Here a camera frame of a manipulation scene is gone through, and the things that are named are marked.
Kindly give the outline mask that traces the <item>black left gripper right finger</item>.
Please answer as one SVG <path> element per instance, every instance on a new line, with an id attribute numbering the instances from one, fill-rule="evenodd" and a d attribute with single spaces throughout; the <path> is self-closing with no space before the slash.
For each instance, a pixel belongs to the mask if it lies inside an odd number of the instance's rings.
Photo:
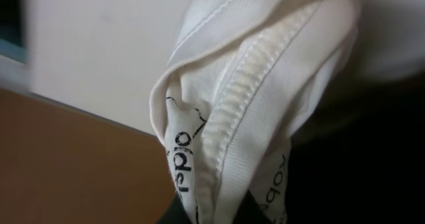
<path id="1" fill-rule="evenodd" d="M 242 200 L 233 224 L 271 224 L 264 215 L 253 195 L 248 191 Z"/>

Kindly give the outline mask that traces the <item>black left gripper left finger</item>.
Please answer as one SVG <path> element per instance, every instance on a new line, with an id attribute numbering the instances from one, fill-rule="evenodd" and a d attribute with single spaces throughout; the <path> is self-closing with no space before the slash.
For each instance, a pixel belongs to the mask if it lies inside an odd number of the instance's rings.
<path id="1" fill-rule="evenodd" d="M 178 195 L 173 198 L 167 210 L 159 218 L 156 224 L 191 224 L 191 220 L 186 214 Z"/>

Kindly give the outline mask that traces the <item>white t-shirt with green print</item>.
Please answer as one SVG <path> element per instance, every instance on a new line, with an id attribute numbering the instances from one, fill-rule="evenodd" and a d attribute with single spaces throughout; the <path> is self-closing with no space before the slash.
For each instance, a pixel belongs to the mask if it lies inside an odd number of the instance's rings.
<path id="1" fill-rule="evenodd" d="M 290 223 L 296 147 L 424 89 L 424 0 L 191 0 L 151 91 L 191 223 L 232 223 L 249 191 Z"/>

